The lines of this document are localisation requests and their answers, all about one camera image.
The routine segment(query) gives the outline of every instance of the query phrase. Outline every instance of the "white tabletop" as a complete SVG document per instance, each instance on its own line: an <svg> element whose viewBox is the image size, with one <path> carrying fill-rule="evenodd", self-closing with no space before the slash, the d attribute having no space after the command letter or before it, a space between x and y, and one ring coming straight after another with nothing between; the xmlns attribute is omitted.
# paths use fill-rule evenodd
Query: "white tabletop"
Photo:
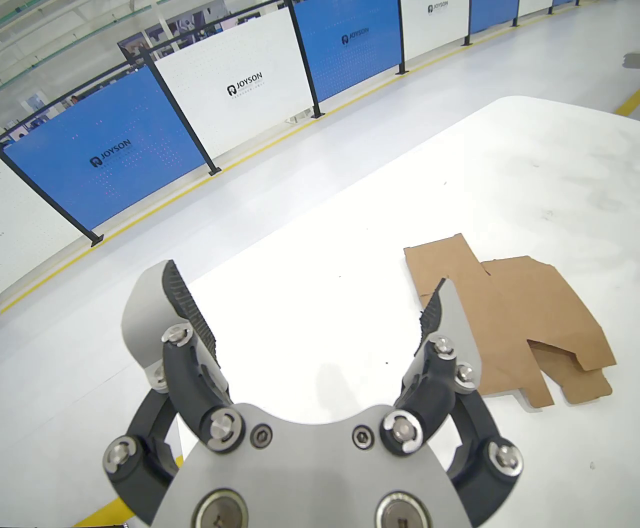
<svg viewBox="0 0 640 528"><path fill-rule="evenodd" d="M479 260L531 255L556 266L611 343L614 392L570 406L547 378L553 407L485 399L525 457L486 525L635 526L639 220L639 122L508 97L190 287L235 402L330 422L398 396L420 338L403 248L461 232ZM448 465L458 442L448 423L430 445Z"/></svg>

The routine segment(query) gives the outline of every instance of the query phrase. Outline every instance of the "metal gripper plate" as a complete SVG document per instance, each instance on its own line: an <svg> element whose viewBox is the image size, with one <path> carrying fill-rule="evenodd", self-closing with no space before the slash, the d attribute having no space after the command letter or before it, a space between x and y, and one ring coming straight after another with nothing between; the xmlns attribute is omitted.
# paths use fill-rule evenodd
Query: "metal gripper plate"
<svg viewBox="0 0 640 528"><path fill-rule="evenodd" d="M248 404L234 405L246 422L242 444L215 454L198 443L178 471L153 528L187 528L202 499L230 489L247 505L251 528L370 528L378 504L391 492L413 495L428 510L434 528L470 528L453 485L428 445L400 458L378 436L392 408L375 406L342 422L293 424ZM251 445L251 430L268 424L273 439L265 449ZM359 425L374 431L371 449L352 441Z"/></svg>

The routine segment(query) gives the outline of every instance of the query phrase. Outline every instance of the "pegboard panel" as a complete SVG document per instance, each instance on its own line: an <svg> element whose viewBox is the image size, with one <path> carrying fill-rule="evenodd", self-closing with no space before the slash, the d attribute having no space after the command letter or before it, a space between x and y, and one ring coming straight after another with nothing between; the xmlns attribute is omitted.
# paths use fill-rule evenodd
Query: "pegboard panel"
<svg viewBox="0 0 640 528"><path fill-rule="evenodd" d="M518 0L473 0L471 33L512 20L518 14Z"/></svg>
<svg viewBox="0 0 640 528"><path fill-rule="evenodd" d="M156 64L211 157L313 105L287 9L201 40Z"/></svg>
<svg viewBox="0 0 640 528"><path fill-rule="evenodd" d="M80 237L0 161L0 292Z"/></svg>
<svg viewBox="0 0 640 528"><path fill-rule="evenodd" d="M320 101L400 63L397 0L307 0L295 9Z"/></svg>
<svg viewBox="0 0 640 528"><path fill-rule="evenodd" d="M148 68L4 151L88 229L204 164Z"/></svg>
<svg viewBox="0 0 640 528"><path fill-rule="evenodd" d="M404 58L409 60L466 36L469 1L402 0L402 18Z"/></svg>
<svg viewBox="0 0 640 528"><path fill-rule="evenodd" d="M551 7L551 0L520 0L518 7L518 16L523 17L530 13L535 13L541 9L549 9Z"/></svg>

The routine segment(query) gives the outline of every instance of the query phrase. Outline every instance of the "joyson logo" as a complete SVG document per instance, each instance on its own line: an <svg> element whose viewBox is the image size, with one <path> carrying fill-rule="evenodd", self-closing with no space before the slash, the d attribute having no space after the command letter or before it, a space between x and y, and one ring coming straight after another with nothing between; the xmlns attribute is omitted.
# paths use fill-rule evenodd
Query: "joyson logo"
<svg viewBox="0 0 640 528"><path fill-rule="evenodd" d="M348 43L350 43L350 41L352 41L357 36L366 35L368 32L369 32L369 28L362 28L362 29L359 29L358 31L352 31L350 34L342 36L342 43L344 45L347 45Z"/></svg>
<svg viewBox="0 0 640 528"><path fill-rule="evenodd" d="M113 145L113 147L105 150L100 156L93 156L89 160L89 163L91 163L91 165L93 165L94 167L99 167L100 165L103 165L105 163L107 158L113 156L116 152L124 150L125 148L130 146L131 140L122 140L117 145Z"/></svg>
<svg viewBox="0 0 640 528"><path fill-rule="evenodd" d="M430 15L437 15L438 13L442 13L447 9L449 5L449 0L445 0L444 2L439 2L437 4L430 4L428 7L428 12Z"/></svg>
<svg viewBox="0 0 640 528"><path fill-rule="evenodd" d="M264 84L264 80L262 78L262 72L258 72L253 74L252 76L247 77L246 79L242 79L234 84L230 84L227 86L227 93L236 99L241 95L244 95L252 90L259 88Z"/></svg>

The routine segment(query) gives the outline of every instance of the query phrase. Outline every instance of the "flat cardboard box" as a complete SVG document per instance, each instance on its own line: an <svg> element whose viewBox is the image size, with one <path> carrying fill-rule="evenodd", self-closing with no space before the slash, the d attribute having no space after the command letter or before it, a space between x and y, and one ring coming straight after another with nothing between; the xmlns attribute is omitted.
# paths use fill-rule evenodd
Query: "flat cardboard box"
<svg viewBox="0 0 640 528"><path fill-rule="evenodd" d="M481 264L461 234L404 254L423 307L441 278L455 283L483 360L481 394L520 389L531 406L552 405L541 369L570 403L611 393L604 333L553 266L530 257Z"/></svg>
<svg viewBox="0 0 640 528"><path fill-rule="evenodd" d="M591 312L553 266L531 257L483 262L518 319L540 369L569 403L608 396L602 368L616 364Z"/></svg>

